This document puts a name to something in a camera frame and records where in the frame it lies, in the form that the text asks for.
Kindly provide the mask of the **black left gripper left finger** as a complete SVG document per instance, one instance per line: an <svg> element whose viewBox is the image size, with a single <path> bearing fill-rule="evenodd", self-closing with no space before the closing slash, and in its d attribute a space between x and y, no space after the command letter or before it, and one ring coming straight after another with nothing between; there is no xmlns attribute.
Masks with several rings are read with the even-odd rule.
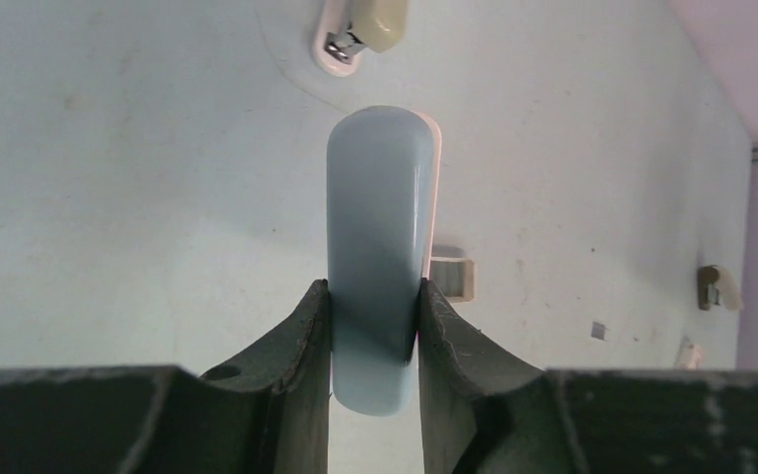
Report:
<svg viewBox="0 0 758 474"><path fill-rule="evenodd" d="M330 294L201 375L174 365L0 369L0 473L323 473Z"/></svg>

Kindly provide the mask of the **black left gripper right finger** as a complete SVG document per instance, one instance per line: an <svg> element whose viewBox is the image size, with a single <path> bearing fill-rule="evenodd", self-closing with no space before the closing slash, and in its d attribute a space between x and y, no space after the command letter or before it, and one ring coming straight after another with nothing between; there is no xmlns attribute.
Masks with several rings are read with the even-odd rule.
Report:
<svg viewBox="0 0 758 474"><path fill-rule="evenodd" d="M418 303L426 472L758 473L758 372L543 370Z"/></svg>

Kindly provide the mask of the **silver staple strip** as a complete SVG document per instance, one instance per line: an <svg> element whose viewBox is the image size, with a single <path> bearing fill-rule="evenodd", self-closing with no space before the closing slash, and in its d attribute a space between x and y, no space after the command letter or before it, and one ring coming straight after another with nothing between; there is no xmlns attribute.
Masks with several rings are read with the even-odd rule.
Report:
<svg viewBox="0 0 758 474"><path fill-rule="evenodd" d="M590 337L595 340L605 341L607 326L603 323L594 321L591 325Z"/></svg>

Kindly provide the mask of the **light blue white stapler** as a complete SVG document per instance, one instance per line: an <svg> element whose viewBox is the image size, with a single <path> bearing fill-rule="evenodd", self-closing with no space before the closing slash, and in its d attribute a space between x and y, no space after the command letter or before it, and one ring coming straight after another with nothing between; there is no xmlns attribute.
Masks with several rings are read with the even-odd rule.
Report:
<svg viewBox="0 0 758 474"><path fill-rule="evenodd" d="M441 146L432 118L393 106L348 115L328 140L332 393L362 415L393 416L410 398Z"/></svg>

